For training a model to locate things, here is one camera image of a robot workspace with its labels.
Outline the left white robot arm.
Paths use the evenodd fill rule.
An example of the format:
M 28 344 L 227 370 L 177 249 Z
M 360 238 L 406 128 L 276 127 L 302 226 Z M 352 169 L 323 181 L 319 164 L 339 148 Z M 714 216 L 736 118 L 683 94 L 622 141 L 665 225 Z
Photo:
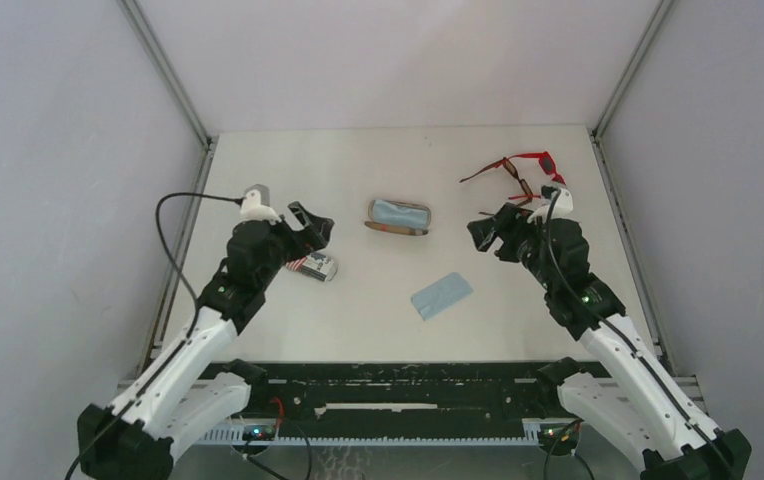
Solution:
M 237 203 L 241 220 L 195 296 L 190 322 L 126 390 L 78 417 L 79 452 L 67 478 L 81 471 L 92 479 L 166 479 L 204 433 L 248 404 L 252 387 L 237 373 L 219 374 L 198 393 L 190 389 L 258 313 L 279 271 L 326 248 L 335 223 L 292 202 L 288 208 L 301 225 L 294 230 L 253 196 Z

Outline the light blue cleaning cloth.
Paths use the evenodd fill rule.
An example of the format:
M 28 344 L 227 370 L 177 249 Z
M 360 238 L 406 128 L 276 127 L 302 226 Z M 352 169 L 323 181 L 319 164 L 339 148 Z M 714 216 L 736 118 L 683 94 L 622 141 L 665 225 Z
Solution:
M 431 212 L 424 206 L 376 199 L 370 205 L 369 217 L 376 223 L 409 228 L 427 228 Z

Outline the red sunglasses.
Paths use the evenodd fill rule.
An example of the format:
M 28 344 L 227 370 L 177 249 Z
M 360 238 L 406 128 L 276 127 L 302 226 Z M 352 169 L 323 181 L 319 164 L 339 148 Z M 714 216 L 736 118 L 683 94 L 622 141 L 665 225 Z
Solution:
M 527 152 L 516 155 L 511 155 L 505 158 L 504 169 L 514 178 L 521 189 L 521 193 L 509 197 L 509 200 L 516 200 L 523 203 L 534 201 L 541 198 L 541 194 L 538 193 L 531 185 L 531 182 L 526 176 L 515 166 L 515 160 L 531 160 L 536 163 L 541 171 L 542 176 L 548 180 L 547 185 L 550 187 L 566 187 L 566 181 L 564 177 L 559 173 L 555 160 L 552 155 L 547 152 Z

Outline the brown striped glasses case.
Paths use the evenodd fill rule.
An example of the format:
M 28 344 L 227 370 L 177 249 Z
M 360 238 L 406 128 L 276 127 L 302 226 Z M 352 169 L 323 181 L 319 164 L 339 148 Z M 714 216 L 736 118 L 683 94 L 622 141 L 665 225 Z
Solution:
M 432 220 L 431 210 L 424 205 L 385 199 L 371 200 L 367 213 L 366 227 L 404 236 L 426 236 Z

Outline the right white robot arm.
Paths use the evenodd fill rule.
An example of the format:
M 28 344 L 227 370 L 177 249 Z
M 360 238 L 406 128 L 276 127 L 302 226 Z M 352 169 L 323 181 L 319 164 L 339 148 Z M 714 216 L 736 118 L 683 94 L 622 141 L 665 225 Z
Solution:
M 539 373 L 547 398 L 587 423 L 619 450 L 642 479 L 741 479 L 752 447 L 738 429 L 723 430 L 680 388 L 640 339 L 626 308 L 590 267 L 581 226 L 524 217 L 511 204 L 471 221 L 475 248 L 523 266 L 544 289 L 550 316 L 605 368 L 619 391 L 604 391 L 571 358 Z

